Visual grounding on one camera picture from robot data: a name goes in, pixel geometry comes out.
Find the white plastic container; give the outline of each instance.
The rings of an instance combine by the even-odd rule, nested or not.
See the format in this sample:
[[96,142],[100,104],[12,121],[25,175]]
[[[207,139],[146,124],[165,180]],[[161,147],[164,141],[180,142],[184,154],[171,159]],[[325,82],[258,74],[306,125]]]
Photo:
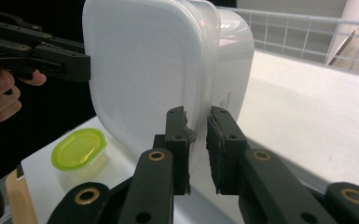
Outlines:
[[237,120],[251,73],[254,39],[240,15],[229,10],[217,11],[221,28],[212,104],[228,110]]
[[[223,15],[228,14],[229,20],[246,26],[232,12]],[[219,13],[207,1],[87,0],[83,33],[91,57],[90,92],[106,130],[139,156],[153,146],[155,134],[165,133],[167,111],[182,105],[187,127],[198,135],[190,152],[194,167],[205,146],[214,89],[224,89],[218,91],[219,101],[227,92],[223,82],[214,83],[216,69],[253,56],[252,35],[244,27],[232,34],[238,37],[237,46],[249,45],[248,51],[223,46],[220,57],[220,28]],[[231,89],[241,104],[249,70],[238,69],[235,76],[227,76],[233,70],[222,72],[228,78],[243,77],[243,85]]]

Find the white tabletop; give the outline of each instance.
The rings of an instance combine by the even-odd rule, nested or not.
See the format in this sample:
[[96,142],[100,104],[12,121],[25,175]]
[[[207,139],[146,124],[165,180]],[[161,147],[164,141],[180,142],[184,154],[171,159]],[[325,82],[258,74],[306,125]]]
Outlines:
[[359,185],[359,75],[257,51],[238,124],[312,187]]

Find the translucent plastic container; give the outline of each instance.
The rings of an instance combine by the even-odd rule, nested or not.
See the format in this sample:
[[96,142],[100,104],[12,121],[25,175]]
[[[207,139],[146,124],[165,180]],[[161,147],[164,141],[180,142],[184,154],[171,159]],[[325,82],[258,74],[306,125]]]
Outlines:
[[[233,14],[227,11],[224,16],[246,26]],[[228,37],[239,45],[246,42],[249,51],[225,46],[220,54],[221,18],[207,1],[87,0],[83,34],[91,57],[91,98],[106,130],[139,156],[153,146],[155,134],[165,133],[167,111],[183,106],[187,126],[198,135],[190,152],[190,166],[195,167],[205,148],[214,89],[224,88],[219,92],[225,92],[216,96],[217,102],[221,97],[227,99],[227,86],[214,83],[216,76],[227,71],[222,75],[216,71],[227,62],[252,61],[250,31]],[[239,109],[250,67],[240,69],[234,77],[246,81],[237,90],[230,89],[232,97],[241,102]]]
[[105,147],[104,134],[97,129],[80,129],[66,136],[51,153],[62,185],[69,189],[99,174],[108,162]]
[[246,93],[255,51],[248,24],[233,11],[218,9],[220,40],[212,105],[238,119]]

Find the green lid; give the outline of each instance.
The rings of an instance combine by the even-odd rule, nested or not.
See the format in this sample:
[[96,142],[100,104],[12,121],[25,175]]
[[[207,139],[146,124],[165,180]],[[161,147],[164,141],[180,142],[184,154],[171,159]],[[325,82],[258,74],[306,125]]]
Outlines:
[[65,137],[51,153],[53,165],[64,171],[83,167],[106,146],[104,134],[93,128],[80,129]]

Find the brass screw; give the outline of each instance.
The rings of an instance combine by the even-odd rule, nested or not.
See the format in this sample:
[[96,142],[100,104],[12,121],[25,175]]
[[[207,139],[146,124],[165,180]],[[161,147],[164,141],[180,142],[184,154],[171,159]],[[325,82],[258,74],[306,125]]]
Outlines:
[[359,190],[357,189],[342,189],[342,196],[351,203],[359,204]]
[[[91,193],[91,196],[88,198],[82,198],[82,195],[84,195],[85,193]],[[99,197],[100,197],[100,191],[97,190],[96,188],[82,189],[75,196],[75,203],[80,205],[85,205],[85,204],[93,203]]]
[[21,49],[21,50],[27,50],[27,49],[28,49],[28,46],[20,45],[20,49]]
[[254,152],[254,157],[260,161],[269,161],[271,160],[271,156],[269,153],[264,152],[264,151],[255,151]]
[[149,153],[148,158],[151,161],[162,161],[165,158],[165,154],[160,151],[154,151]]

